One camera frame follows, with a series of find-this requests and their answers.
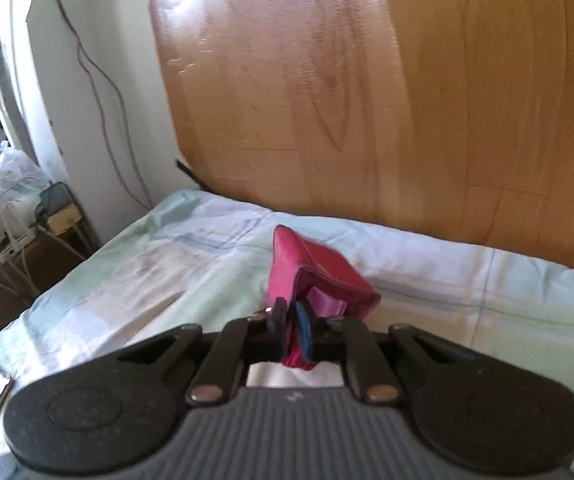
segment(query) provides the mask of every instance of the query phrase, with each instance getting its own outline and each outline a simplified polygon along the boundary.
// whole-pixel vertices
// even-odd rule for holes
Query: pink flap
[[[273,232],[273,263],[267,285],[267,303],[285,298],[290,304],[306,294],[318,317],[349,316],[362,319],[381,301],[371,285],[333,249],[301,237],[284,225]],[[288,326],[289,354],[283,364],[310,370],[301,358],[297,335]]]

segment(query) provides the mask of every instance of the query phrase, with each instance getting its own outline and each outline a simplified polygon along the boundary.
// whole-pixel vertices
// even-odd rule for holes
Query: wooden panel
[[[574,266],[574,0],[151,0],[225,195]]]

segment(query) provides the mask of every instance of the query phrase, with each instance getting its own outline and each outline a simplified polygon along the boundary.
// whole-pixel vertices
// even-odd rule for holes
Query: mattress
[[[277,224],[335,248],[376,288],[372,330],[410,322],[574,390],[574,270],[196,190],[168,197],[39,297],[0,333],[0,365],[19,388],[180,323],[220,330],[265,306]],[[333,364],[312,372],[260,364],[249,377],[272,386],[340,382]]]

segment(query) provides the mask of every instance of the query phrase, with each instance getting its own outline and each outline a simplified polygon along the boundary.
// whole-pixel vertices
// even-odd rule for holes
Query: pink pouch
[[[289,304],[304,294],[318,317],[348,316],[362,319],[381,301],[381,296],[341,254],[301,237],[284,225],[273,231],[273,263],[267,285],[267,302],[277,298]],[[315,364],[301,357],[298,335],[288,322],[289,368],[311,370]]]

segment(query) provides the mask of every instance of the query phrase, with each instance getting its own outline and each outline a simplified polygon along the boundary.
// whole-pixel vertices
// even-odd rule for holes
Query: white wall
[[[136,160],[152,198],[159,202],[174,190],[191,186],[174,166],[174,158],[181,155],[158,65],[147,0],[62,1],[87,52],[122,90]],[[22,0],[13,0],[12,6],[21,7]],[[58,13],[55,0],[31,1],[25,34],[33,58],[34,82],[39,85],[44,103],[42,110],[36,102],[27,106],[31,98],[19,90],[36,157],[52,174],[68,179],[98,237],[105,242],[145,211],[118,182],[104,145],[90,84],[76,60],[75,39]],[[16,36],[22,44],[22,27],[15,28]],[[19,61],[18,72],[23,65]],[[129,161],[118,101],[100,76],[94,78],[107,112],[116,160],[130,189],[143,200]],[[20,85],[29,87],[31,81]]]

